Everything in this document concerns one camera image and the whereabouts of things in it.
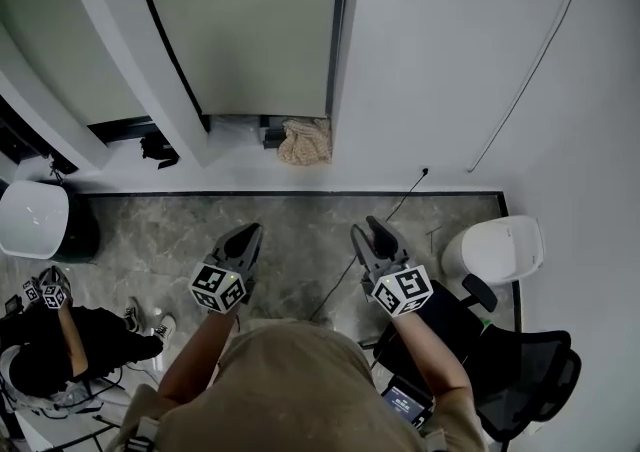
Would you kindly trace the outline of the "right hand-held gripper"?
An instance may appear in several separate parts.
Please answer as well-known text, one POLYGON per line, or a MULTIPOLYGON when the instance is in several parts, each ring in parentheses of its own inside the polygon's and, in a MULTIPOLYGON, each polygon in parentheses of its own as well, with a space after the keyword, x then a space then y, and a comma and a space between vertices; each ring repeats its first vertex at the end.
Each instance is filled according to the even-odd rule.
POLYGON ((376 302, 391 318, 416 312, 433 295, 426 268, 409 258, 406 240, 391 224, 374 216, 367 216, 366 223, 373 242, 357 224, 351 227, 350 238, 367 270, 361 280, 367 300, 376 302), (393 262, 378 269, 379 259, 393 262))

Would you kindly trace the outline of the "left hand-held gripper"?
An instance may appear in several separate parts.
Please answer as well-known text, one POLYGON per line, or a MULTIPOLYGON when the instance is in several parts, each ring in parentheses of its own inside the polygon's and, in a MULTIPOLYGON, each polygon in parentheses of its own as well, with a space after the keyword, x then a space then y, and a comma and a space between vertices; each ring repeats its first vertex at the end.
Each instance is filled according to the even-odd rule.
POLYGON ((262 240, 259 223, 238 226, 221 236, 191 275, 189 290, 196 303, 219 314, 246 304, 255 288, 253 271, 262 240))

